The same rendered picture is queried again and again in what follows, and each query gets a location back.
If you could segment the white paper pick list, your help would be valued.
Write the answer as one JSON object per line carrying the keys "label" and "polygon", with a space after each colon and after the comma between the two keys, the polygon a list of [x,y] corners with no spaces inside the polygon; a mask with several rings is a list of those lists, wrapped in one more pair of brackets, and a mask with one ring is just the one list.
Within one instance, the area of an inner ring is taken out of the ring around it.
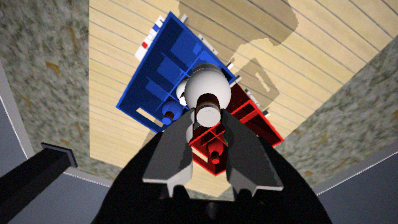
{"label": "white paper pick list", "polygon": [[143,41],[143,43],[139,47],[138,51],[136,52],[135,57],[138,58],[140,61],[141,61],[142,57],[144,56],[145,52],[148,50],[151,42],[153,41],[153,39],[154,39],[155,35],[157,34],[159,28],[161,27],[163,21],[164,21],[164,18],[160,15],[159,18],[157,19],[156,23],[152,27],[152,29],[150,30],[150,32],[146,36],[145,40]]}

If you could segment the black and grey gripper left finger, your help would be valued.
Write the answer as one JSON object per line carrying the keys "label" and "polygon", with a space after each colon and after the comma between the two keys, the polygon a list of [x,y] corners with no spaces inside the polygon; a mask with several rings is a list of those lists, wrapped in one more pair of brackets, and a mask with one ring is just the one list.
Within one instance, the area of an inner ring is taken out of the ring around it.
{"label": "black and grey gripper left finger", "polygon": [[[177,184],[192,179],[196,108],[158,132],[121,170],[107,192],[94,224],[122,224],[145,205],[172,197]],[[188,143],[187,143],[188,142]]]}

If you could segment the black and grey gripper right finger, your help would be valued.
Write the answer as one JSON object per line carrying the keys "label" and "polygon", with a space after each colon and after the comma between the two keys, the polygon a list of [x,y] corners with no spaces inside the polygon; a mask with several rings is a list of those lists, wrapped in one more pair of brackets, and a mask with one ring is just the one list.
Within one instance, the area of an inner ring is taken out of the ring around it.
{"label": "black and grey gripper right finger", "polygon": [[240,189],[248,189],[253,203],[271,207],[296,224],[332,224],[314,191],[277,150],[224,108],[220,115],[228,143],[226,179],[234,201]]}

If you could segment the red crate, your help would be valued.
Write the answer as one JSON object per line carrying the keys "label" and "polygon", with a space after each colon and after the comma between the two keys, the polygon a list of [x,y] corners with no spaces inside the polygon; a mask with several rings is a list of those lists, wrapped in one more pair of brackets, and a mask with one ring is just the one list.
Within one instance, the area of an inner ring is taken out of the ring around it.
{"label": "red crate", "polygon": [[[246,105],[246,106],[245,106]],[[250,130],[258,136],[265,138],[268,143],[274,147],[284,139],[270,124],[266,117],[246,95],[242,88],[236,83],[231,87],[231,99],[229,105],[225,109]],[[213,127],[204,127],[197,121],[193,124],[193,137],[189,141],[189,145],[207,158],[207,162],[193,152],[193,161],[201,167],[217,176],[226,171],[226,162],[228,154],[228,145],[224,141],[223,132],[225,127],[219,123]],[[274,133],[274,132],[276,133]],[[201,138],[200,138],[201,137]],[[206,143],[217,137],[223,142],[223,152],[219,156],[219,163],[213,164],[211,156],[206,151]],[[279,139],[279,138],[280,139]]]}

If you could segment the white bottle with grey label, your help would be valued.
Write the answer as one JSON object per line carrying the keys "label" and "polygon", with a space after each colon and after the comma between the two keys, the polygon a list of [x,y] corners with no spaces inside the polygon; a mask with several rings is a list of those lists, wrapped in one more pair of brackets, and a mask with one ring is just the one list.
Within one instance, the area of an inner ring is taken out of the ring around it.
{"label": "white bottle with grey label", "polygon": [[221,118],[231,99],[230,84],[218,66],[212,63],[197,65],[184,88],[184,99],[189,109],[196,108],[200,125],[213,127]]}
{"label": "white bottle with grey label", "polygon": [[187,83],[188,78],[189,78],[188,76],[185,76],[182,79],[182,81],[179,83],[179,85],[178,85],[178,87],[176,89],[176,95],[177,95],[177,97],[180,100],[180,103],[182,105],[186,105],[186,102],[185,102],[185,99],[184,99],[184,88],[185,88],[185,85]]}

